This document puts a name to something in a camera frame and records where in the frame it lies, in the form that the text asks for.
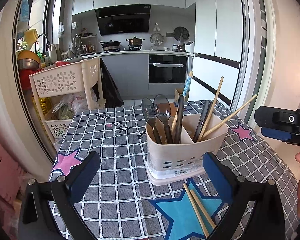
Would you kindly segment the black handled fork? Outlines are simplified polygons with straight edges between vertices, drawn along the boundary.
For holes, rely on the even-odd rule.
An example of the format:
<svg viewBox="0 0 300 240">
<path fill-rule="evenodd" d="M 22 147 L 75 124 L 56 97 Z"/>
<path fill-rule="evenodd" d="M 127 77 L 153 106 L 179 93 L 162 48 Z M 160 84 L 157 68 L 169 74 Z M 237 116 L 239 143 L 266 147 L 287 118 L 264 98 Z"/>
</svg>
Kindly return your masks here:
<svg viewBox="0 0 300 240">
<path fill-rule="evenodd" d="M 194 133 L 194 136 L 193 136 L 193 139 L 192 139 L 193 142 L 197 142 L 197 140 L 199 139 L 200 133 L 201 133 L 201 131 L 203 129 L 203 126 L 204 126 L 204 123 L 207 119 L 207 115 L 210 111 L 211 105 L 212 105 L 212 101 L 210 101 L 210 100 L 205 100 L 204 103 L 203 103 L 202 112 L 201 112 L 196 130 L 195 130 L 195 133 Z"/>
<path fill-rule="evenodd" d="M 178 105 L 178 114 L 175 117 L 175 135 L 174 135 L 174 143 L 180 144 L 181 142 L 181 128 L 182 128 L 182 120 L 183 120 L 183 111 L 184 111 L 184 96 L 181 95 L 179 97 L 179 105 Z"/>
</svg>

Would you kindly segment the plain wooden chopstick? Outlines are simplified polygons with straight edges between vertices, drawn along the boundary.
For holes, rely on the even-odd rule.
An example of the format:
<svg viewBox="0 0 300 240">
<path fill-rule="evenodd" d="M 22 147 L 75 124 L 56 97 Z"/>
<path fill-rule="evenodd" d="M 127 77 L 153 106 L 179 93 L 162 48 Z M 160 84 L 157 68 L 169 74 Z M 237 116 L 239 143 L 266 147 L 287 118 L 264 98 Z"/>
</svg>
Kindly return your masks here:
<svg viewBox="0 0 300 240">
<path fill-rule="evenodd" d="M 209 111 L 208 111 L 207 116 L 206 116 L 206 118 L 204 120 L 202 130 L 201 130 L 200 135 L 199 135 L 198 140 L 197 140 L 198 142 L 202 141 L 202 139 L 204 137 L 204 133 L 205 133 L 205 131 L 207 129 L 207 126 L 209 124 L 210 118 L 212 116 L 212 112 L 213 112 L 213 109 L 214 109 L 215 104 L 217 102 L 217 99 L 218 99 L 218 96 L 219 96 L 219 93 L 220 93 L 220 90 L 221 90 L 221 87 L 222 87 L 223 80 L 224 80 L 224 77 L 222 76 L 221 79 L 220 79 L 219 85 L 218 85 L 217 92 L 215 94 L 215 98 L 214 98 L 211 106 L 209 107 Z"/>
</svg>

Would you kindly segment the blue patterned wooden chopstick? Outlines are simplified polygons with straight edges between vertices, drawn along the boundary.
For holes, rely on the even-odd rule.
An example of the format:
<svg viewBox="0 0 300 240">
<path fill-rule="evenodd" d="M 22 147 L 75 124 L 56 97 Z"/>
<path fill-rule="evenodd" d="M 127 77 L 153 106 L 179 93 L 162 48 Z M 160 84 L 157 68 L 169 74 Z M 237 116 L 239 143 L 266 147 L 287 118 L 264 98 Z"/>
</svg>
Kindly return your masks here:
<svg viewBox="0 0 300 240">
<path fill-rule="evenodd" d="M 179 101 L 178 101 L 178 108 L 177 108 L 177 111 L 176 111 L 176 114 L 175 114 L 175 117 L 174 117 L 174 120 L 172 122 L 172 126 L 171 126 L 171 131 L 174 132 L 175 131 L 175 128 L 178 126 L 177 125 L 177 122 L 178 122 L 178 115 L 183 113 L 183 109 L 184 109 L 184 102 L 185 102 L 185 98 L 189 92 L 189 88 L 190 88 L 190 84 L 191 84 L 191 80 L 192 80 L 192 77 L 193 77 L 193 71 L 190 71 L 187 79 L 186 79 L 186 82 L 185 82 L 185 86 L 184 86 L 184 89 L 183 89 L 183 92 L 181 94 L 179 94 Z"/>
</svg>

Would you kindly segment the black handled clear spoon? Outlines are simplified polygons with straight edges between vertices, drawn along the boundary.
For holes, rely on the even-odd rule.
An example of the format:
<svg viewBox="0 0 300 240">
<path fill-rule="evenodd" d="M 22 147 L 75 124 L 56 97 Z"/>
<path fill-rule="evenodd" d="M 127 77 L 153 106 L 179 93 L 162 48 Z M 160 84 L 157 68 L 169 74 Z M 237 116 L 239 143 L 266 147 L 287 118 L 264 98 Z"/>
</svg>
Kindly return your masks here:
<svg viewBox="0 0 300 240">
<path fill-rule="evenodd" d="M 141 102 L 142 114 L 149 126 L 151 126 L 155 142 L 157 144 L 162 144 L 159 132 L 156 127 L 157 117 L 154 112 L 153 102 L 149 98 L 143 98 Z"/>
<path fill-rule="evenodd" d="M 171 116 L 171 107 L 166 96 L 162 94 L 156 95 L 153 101 L 156 117 L 163 123 L 166 140 L 168 144 L 173 144 L 172 133 L 168 124 Z"/>
</svg>

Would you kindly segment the kitchen faucet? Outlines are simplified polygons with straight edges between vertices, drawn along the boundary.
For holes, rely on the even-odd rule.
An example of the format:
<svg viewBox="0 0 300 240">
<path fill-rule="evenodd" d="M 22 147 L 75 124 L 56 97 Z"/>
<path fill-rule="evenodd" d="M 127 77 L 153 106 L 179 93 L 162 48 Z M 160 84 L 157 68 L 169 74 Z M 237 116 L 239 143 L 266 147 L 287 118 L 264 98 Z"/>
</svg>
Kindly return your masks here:
<svg viewBox="0 0 300 240">
<path fill-rule="evenodd" d="M 42 53 L 45 54 L 46 50 L 49 48 L 49 45 L 51 44 L 49 39 L 47 38 L 47 35 L 45 33 L 42 33 L 40 35 L 36 34 L 36 41 L 34 43 L 34 47 L 35 47 L 35 53 L 37 54 L 39 49 L 37 48 L 37 41 L 40 40 L 40 38 L 42 37 Z"/>
</svg>

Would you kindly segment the pink folding stool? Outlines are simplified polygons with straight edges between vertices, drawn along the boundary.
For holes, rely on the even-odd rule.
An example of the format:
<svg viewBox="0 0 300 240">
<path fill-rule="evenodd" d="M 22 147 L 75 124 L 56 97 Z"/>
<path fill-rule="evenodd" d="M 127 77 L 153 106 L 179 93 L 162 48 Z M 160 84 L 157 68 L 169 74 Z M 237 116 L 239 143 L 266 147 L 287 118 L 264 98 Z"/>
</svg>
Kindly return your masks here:
<svg viewBox="0 0 300 240">
<path fill-rule="evenodd" d="M 13 204 L 20 188 L 19 177 L 23 169 L 0 144 L 0 196 Z"/>
</svg>

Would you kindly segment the small cardboard box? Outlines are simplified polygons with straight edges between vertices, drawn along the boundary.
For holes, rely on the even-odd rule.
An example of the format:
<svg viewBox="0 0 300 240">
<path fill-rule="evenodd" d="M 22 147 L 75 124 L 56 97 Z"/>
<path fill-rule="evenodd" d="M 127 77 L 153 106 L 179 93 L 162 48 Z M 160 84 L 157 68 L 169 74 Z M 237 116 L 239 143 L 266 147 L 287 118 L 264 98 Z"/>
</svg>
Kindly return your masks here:
<svg viewBox="0 0 300 240">
<path fill-rule="evenodd" d="M 181 89 L 181 88 L 176 88 L 175 90 L 174 90 L 174 101 L 176 102 L 176 103 L 178 103 L 179 102 L 179 97 L 181 96 L 181 95 L 183 95 L 183 89 Z M 184 101 L 188 101 L 189 100 L 189 92 L 187 92 L 186 93 L 186 95 L 184 96 Z"/>
</svg>

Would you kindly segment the beige utensil holder caddy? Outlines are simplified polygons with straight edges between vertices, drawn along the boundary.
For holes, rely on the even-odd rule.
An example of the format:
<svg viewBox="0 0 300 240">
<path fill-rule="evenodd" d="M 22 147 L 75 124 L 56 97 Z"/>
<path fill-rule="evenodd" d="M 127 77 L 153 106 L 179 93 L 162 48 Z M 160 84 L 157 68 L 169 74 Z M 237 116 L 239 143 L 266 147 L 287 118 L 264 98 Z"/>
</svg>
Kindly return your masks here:
<svg viewBox="0 0 300 240">
<path fill-rule="evenodd" d="M 163 124 L 156 123 L 162 144 L 157 144 L 149 124 L 146 125 L 147 161 L 146 172 L 149 181 L 155 186 L 167 185 L 205 173 L 203 155 L 206 152 L 216 154 L 228 133 L 226 124 L 212 132 L 203 141 L 193 142 L 199 114 L 185 115 L 181 130 L 180 144 L 168 144 Z"/>
</svg>

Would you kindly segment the white refrigerator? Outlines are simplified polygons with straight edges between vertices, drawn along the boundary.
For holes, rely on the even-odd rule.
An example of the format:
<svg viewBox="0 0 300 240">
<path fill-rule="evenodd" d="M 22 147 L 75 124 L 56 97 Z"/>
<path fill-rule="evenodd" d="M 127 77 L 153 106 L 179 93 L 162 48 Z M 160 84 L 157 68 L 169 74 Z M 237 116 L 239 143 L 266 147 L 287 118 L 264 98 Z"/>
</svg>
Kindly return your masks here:
<svg viewBox="0 0 300 240">
<path fill-rule="evenodd" d="M 229 108 L 242 57 L 242 0 L 186 0 L 191 5 L 196 22 L 189 100 L 212 100 L 219 90 L 219 102 Z"/>
</svg>

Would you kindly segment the black built-in oven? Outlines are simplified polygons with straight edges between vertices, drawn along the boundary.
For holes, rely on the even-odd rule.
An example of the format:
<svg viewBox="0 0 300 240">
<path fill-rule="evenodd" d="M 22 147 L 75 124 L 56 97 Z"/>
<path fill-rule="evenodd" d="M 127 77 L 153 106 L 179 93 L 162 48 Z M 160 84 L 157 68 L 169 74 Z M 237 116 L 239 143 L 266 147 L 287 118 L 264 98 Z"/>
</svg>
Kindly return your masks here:
<svg viewBox="0 0 300 240">
<path fill-rule="evenodd" d="M 149 54 L 149 83 L 184 83 L 187 57 Z"/>
</svg>

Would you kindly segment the black hanging bag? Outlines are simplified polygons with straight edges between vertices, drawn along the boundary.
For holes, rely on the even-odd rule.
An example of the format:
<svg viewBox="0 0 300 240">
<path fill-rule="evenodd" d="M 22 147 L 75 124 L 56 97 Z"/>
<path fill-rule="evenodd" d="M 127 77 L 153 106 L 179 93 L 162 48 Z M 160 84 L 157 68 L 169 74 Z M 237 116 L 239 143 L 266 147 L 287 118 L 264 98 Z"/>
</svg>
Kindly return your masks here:
<svg viewBox="0 0 300 240">
<path fill-rule="evenodd" d="M 102 59 L 100 59 L 100 74 L 103 98 L 106 101 L 104 108 L 116 108 L 123 106 L 124 101 L 121 98 L 119 89 Z M 94 101 L 93 109 L 101 109 L 100 103 L 97 102 L 100 98 L 98 95 L 98 84 L 95 83 L 90 91 Z"/>
</svg>

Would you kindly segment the beige plastic storage cart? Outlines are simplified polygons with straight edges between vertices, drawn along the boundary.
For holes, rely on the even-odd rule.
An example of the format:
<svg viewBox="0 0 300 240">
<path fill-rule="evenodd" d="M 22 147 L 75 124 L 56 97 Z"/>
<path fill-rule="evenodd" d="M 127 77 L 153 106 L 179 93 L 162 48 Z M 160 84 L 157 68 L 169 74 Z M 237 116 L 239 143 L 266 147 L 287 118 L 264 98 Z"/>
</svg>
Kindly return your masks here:
<svg viewBox="0 0 300 240">
<path fill-rule="evenodd" d="M 40 99 L 50 98 L 56 106 L 63 96 L 79 94 L 89 110 L 105 108 L 100 57 L 41 70 L 31 74 L 29 80 L 40 119 L 52 143 L 65 136 L 72 120 L 57 119 L 53 110 L 43 113 Z"/>
</svg>

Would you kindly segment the bronze cooking pot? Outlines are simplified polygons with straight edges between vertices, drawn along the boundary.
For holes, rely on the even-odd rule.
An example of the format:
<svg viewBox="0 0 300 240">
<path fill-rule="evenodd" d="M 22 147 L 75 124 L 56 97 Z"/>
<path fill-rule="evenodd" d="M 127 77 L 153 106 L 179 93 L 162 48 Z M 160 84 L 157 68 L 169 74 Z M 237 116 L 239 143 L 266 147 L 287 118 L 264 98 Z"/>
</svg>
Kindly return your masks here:
<svg viewBox="0 0 300 240">
<path fill-rule="evenodd" d="M 141 47 L 144 40 L 144 38 L 138 38 L 136 36 L 126 39 L 130 47 Z"/>
</svg>

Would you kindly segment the yellow bowl stack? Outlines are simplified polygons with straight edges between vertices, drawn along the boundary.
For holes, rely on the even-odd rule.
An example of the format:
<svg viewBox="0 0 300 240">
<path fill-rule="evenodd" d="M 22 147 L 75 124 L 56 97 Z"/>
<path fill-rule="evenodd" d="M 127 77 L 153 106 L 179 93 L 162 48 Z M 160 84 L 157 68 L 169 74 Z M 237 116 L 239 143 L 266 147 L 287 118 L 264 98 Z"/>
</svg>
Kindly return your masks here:
<svg viewBox="0 0 300 240">
<path fill-rule="evenodd" d="M 23 50 L 17 57 L 19 69 L 38 70 L 40 67 L 39 56 L 29 50 Z"/>
</svg>

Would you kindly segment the black wok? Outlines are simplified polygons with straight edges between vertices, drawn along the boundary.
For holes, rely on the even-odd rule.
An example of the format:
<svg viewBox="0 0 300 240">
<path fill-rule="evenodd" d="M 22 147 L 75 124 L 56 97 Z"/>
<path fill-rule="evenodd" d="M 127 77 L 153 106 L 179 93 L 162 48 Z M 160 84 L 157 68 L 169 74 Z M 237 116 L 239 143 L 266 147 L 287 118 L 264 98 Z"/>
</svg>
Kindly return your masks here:
<svg viewBox="0 0 300 240">
<path fill-rule="evenodd" d="M 120 44 L 121 44 L 120 41 L 112 41 L 112 40 L 108 42 L 100 41 L 100 45 L 102 46 L 102 49 L 105 52 L 118 51 Z"/>
</svg>

